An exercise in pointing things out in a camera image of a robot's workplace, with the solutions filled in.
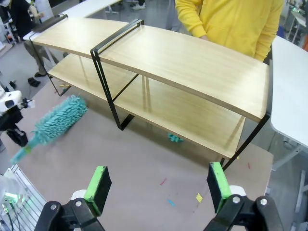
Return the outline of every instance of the white shoe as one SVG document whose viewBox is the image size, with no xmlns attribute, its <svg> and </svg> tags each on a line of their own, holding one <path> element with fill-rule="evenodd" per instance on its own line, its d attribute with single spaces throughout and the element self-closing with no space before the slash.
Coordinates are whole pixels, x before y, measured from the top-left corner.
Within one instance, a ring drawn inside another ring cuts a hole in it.
<svg viewBox="0 0 308 231">
<path fill-rule="evenodd" d="M 143 10 L 145 9 L 145 3 L 140 6 L 138 3 L 133 7 L 133 10 L 137 11 L 137 10 Z"/>
</svg>

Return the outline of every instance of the black metal frame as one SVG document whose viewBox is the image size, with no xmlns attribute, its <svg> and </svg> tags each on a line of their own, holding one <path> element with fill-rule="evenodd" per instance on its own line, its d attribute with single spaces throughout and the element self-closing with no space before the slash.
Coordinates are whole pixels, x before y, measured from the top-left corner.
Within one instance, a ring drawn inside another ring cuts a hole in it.
<svg viewBox="0 0 308 231">
<path fill-rule="evenodd" d="M 123 120 L 123 122 L 121 123 L 120 119 L 119 119 L 119 116 L 118 116 L 118 114 L 116 112 L 114 101 L 135 80 L 135 78 L 138 76 L 138 74 L 136 74 L 132 78 L 132 80 L 114 98 L 112 98 L 112 95 L 110 93 L 110 90 L 109 90 L 109 87 L 108 87 L 108 83 L 107 83 L 107 80 L 106 80 L 106 76 L 105 76 L 104 71 L 103 71 L 102 63 L 101 63 L 101 60 L 99 58 L 99 54 L 102 53 L 104 50 L 106 50 L 108 47 L 112 46 L 118 40 L 123 38 L 129 32 L 131 32 L 134 29 L 140 27 L 141 25 L 144 25 L 144 21 L 143 20 L 138 20 L 138 19 L 133 20 L 132 22 L 130 22 L 129 24 L 127 24 L 123 28 L 119 29 L 113 35 L 111 35 L 110 37 L 106 38 L 104 41 L 102 41 L 98 45 L 96 45 L 90 51 L 92 60 L 94 62 L 95 68 L 96 68 L 97 75 L 100 78 L 100 81 L 101 81 L 103 90 L 105 92 L 105 95 L 106 95 L 109 107 L 110 107 L 112 115 L 113 115 L 113 117 L 115 119 L 115 123 L 116 123 L 117 127 L 120 130 L 124 130 L 126 128 L 126 126 L 130 123 L 130 121 L 134 118 L 134 116 L 129 114 Z"/>
<path fill-rule="evenodd" d="M 245 140 L 245 142 L 242 144 L 242 146 L 236 150 L 235 154 L 231 159 L 226 163 L 225 166 L 223 166 L 223 170 L 226 170 L 230 164 L 242 153 L 242 151 L 248 146 L 248 144 L 254 139 L 254 137 L 260 132 L 260 130 L 263 128 L 263 126 L 266 124 L 266 122 L 269 120 L 272 110 L 272 101 L 273 101 L 273 61 L 269 61 L 269 89 L 268 89 L 268 101 L 266 106 L 266 113 L 263 116 L 263 118 L 260 120 L 258 125 L 255 127 L 255 129 L 252 131 L 252 133 L 248 136 L 248 138 Z"/>
<path fill-rule="evenodd" d="M 63 19 L 68 18 L 67 14 L 62 14 L 62 15 L 63 15 Z M 32 47 L 33 47 L 33 49 L 34 49 L 34 51 L 35 51 L 35 54 L 37 55 L 37 57 L 38 57 L 38 59 L 39 59 L 40 64 L 43 66 L 45 72 L 47 73 L 48 79 L 50 80 L 51 84 L 52 84 L 53 87 L 55 88 L 55 90 L 56 90 L 56 92 L 58 93 L 58 95 L 59 95 L 59 96 L 62 96 L 64 93 L 67 92 L 68 89 L 70 89 L 71 85 L 68 86 L 67 88 L 63 89 L 63 92 L 62 92 L 61 94 L 59 93 L 58 89 L 56 88 L 56 86 L 54 85 L 53 81 L 51 80 L 52 77 L 48 74 L 48 71 L 46 70 L 46 68 L 45 68 L 45 66 L 44 66 L 44 62 L 43 62 L 42 58 L 39 56 L 39 53 L 38 53 L 38 51 L 35 49 L 35 46 L 34 46 L 34 44 L 33 44 L 33 41 L 31 40 L 31 37 L 34 36 L 36 33 L 37 33 L 37 32 L 35 32 L 33 35 L 31 35 L 31 36 L 29 37 L 30 43 L 31 43 L 31 45 L 32 45 Z"/>
</svg>

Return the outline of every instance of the black shirt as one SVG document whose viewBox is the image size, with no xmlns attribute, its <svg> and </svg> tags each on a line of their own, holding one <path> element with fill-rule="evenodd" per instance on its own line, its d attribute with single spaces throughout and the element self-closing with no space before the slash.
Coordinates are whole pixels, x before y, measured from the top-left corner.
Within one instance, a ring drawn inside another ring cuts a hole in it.
<svg viewBox="0 0 308 231">
<path fill-rule="evenodd" d="M 12 0 L 11 7 L 5 7 L 10 12 L 20 38 L 35 26 L 28 13 L 29 7 L 30 4 L 26 0 Z"/>
</svg>

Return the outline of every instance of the yellow paper scrap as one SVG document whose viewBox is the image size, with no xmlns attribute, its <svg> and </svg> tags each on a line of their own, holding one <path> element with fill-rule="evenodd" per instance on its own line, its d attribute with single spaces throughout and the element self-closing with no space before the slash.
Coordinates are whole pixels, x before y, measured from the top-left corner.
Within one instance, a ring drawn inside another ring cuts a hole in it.
<svg viewBox="0 0 308 231">
<path fill-rule="evenodd" d="M 199 203 L 201 203 L 202 200 L 203 200 L 203 197 L 202 197 L 200 194 L 197 194 L 196 199 L 197 199 L 197 201 L 198 201 Z"/>
</svg>

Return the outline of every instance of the wooden shelf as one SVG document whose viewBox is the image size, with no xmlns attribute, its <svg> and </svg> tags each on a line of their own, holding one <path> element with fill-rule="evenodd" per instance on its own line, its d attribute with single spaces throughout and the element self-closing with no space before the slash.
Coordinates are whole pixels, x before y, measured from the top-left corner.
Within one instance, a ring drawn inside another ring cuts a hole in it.
<svg viewBox="0 0 308 231">
<path fill-rule="evenodd" d="M 108 64 L 103 67 L 113 96 L 134 76 Z M 70 54 L 49 73 L 106 100 L 90 59 Z M 115 105 L 227 159 L 235 153 L 245 121 L 243 116 L 198 96 L 141 76 L 122 92 Z"/>
<path fill-rule="evenodd" d="M 135 76 L 135 73 L 102 64 L 112 98 Z M 92 59 L 69 54 L 48 72 L 51 76 L 107 100 Z"/>
<path fill-rule="evenodd" d="M 126 23 L 68 19 L 34 42 L 90 58 L 90 50 Z M 259 122 L 266 112 L 269 67 L 212 42 L 142 26 L 117 41 L 100 59 L 207 99 Z"/>
</svg>

